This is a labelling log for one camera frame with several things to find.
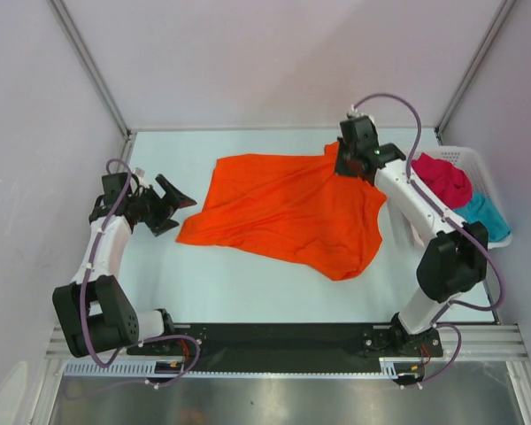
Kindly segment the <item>orange t-shirt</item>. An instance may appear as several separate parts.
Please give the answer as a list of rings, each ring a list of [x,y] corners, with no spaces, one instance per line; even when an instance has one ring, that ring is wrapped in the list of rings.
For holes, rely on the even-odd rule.
[[[218,159],[203,208],[185,220],[178,243],[305,265],[336,282],[359,276],[381,247],[386,197],[360,178],[335,174],[337,148]]]

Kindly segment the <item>red t-shirt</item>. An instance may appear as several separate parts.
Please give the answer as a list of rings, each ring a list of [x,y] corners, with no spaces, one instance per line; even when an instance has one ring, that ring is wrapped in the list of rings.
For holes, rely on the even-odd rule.
[[[412,169],[431,191],[450,209],[466,206],[473,197],[467,175],[450,162],[421,153]]]

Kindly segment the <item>white plastic laundry basket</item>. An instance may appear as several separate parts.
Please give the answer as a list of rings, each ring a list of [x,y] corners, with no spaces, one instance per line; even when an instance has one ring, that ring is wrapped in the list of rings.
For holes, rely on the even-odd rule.
[[[466,222],[479,221],[486,227],[490,249],[512,241],[494,184],[476,151],[454,146],[418,150],[412,170],[446,207]]]

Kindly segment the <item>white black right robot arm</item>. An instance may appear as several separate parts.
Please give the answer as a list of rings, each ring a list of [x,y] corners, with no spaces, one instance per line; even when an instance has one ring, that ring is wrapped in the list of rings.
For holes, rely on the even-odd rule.
[[[447,207],[412,171],[393,143],[380,144],[373,120],[350,115],[340,123],[335,172],[358,177],[386,195],[424,244],[416,280],[419,287],[390,322],[384,350],[411,355],[437,320],[487,274],[488,231],[469,224]]]

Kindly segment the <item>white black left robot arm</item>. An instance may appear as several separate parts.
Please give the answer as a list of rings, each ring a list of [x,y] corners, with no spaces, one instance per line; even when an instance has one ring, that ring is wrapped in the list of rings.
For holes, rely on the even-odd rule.
[[[145,224],[154,236],[177,228],[173,214],[196,201],[162,174],[159,195],[139,172],[106,174],[103,194],[88,217],[90,240],[83,261],[52,302],[68,349],[75,358],[148,343],[156,352],[171,352],[178,343],[164,308],[137,313],[119,284],[119,270],[135,226]]]

